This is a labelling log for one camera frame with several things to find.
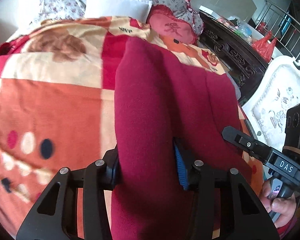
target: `polka dot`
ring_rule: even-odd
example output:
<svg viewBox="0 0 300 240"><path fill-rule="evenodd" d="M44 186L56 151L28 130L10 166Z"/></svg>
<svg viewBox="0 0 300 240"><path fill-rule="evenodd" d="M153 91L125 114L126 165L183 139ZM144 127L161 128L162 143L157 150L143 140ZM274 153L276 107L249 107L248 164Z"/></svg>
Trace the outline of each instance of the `polka dot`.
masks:
<svg viewBox="0 0 300 240"><path fill-rule="evenodd" d="M243 153L242 153L242 158L244 159L244 161L245 161L246 163L248 163L249 160L250 160L249 154L246 153L246 152L243 152Z"/></svg>
<svg viewBox="0 0 300 240"><path fill-rule="evenodd" d="M21 151L24 154L30 154L35 147L35 137L32 132L26 132L21 140Z"/></svg>
<svg viewBox="0 0 300 240"><path fill-rule="evenodd" d="M10 190L11 181L8 178L2 179L1 184L8 193L11 193L11 190Z"/></svg>
<svg viewBox="0 0 300 240"><path fill-rule="evenodd" d="M19 184L13 193L18 196L23 202L30 203L30 194L29 191L24 184Z"/></svg>
<svg viewBox="0 0 300 240"><path fill-rule="evenodd" d="M25 162L22 161L16 161L16 165L19 168L21 176L25 177L28 176L31 173L31 166Z"/></svg>
<svg viewBox="0 0 300 240"><path fill-rule="evenodd" d="M256 173L257 173L257 166L256 166L256 165L253 165L253 166L252 166L252 173L253 173L253 174L256 174Z"/></svg>
<svg viewBox="0 0 300 240"><path fill-rule="evenodd" d="M38 182L41 185L47 185L52 178L52 172L47 169L38 169L34 173L37 175Z"/></svg>
<svg viewBox="0 0 300 240"><path fill-rule="evenodd" d="M7 138L7 145L10 149L13 149L16 144L17 144L17 140L18 140L18 134L16 131L11 131L8 134L8 138Z"/></svg>
<svg viewBox="0 0 300 240"><path fill-rule="evenodd" d="M2 156L2 162L4 168L7 171L11 171L15 165L14 158L11 155L7 154L6 152L2 153L1 156Z"/></svg>
<svg viewBox="0 0 300 240"><path fill-rule="evenodd" d="M53 154L53 144L49 139L44 139L40 145L40 152L42 158L47 160Z"/></svg>

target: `patterned blanket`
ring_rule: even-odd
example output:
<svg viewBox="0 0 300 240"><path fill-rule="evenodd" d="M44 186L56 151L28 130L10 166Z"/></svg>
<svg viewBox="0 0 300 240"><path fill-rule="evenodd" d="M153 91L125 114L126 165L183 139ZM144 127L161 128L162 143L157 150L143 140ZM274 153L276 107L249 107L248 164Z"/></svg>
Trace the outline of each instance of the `patterned blanket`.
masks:
<svg viewBox="0 0 300 240"><path fill-rule="evenodd" d="M169 50L184 64L225 73L208 49L127 17L45 21L0 46L0 222L12 235L61 167L84 168L115 146L115 72L130 36ZM240 107L238 115L247 132ZM262 164L247 153L242 158L259 193ZM110 196L106 192L108 214ZM82 237L80 204L78 221Z"/></svg>

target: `pink heart pillow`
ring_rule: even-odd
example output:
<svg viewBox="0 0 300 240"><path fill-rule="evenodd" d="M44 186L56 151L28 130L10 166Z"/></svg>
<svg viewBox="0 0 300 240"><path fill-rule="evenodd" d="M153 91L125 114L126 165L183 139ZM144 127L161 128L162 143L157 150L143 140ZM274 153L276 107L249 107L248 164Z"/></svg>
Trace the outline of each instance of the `pink heart pillow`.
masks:
<svg viewBox="0 0 300 240"><path fill-rule="evenodd" d="M165 5L156 5L151 9L147 23L150 23L157 33L170 36L185 44L196 41L191 25L184 20L174 17L173 12Z"/></svg>

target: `human hand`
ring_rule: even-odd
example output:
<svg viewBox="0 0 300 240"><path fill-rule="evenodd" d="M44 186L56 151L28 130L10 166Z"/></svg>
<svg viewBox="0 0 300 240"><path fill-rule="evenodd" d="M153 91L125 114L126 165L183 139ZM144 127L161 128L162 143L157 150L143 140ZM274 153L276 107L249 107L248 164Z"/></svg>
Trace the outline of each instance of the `human hand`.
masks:
<svg viewBox="0 0 300 240"><path fill-rule="evenodd" d="M288 224L292 219L294 212L297 208L296 197L294 193L288 199L275 198L274 200L268 199L271 192L270 180L266 180L263 185L261 192L259 194L259 199L269 213L271 210L274 212L280 213L281 215L274 223L276 228L281 228Z"/></svg>

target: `red knit fabric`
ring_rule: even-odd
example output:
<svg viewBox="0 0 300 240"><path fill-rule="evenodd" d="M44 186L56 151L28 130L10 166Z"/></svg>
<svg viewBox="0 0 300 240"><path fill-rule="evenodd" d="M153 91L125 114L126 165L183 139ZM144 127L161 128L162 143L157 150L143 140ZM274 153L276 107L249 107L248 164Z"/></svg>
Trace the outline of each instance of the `red knit fabric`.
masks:
<svg viewBox="0 0 300 240"><path fill-rule="evenodd" d="M115 77L115 132L122 183L112 194L114 240L184 239L192 194L179 185L172 137L196 158L249 181L251 169L221 132L240 129L234 87L224 74L181 64L170 51L127 41Z"/></svg>

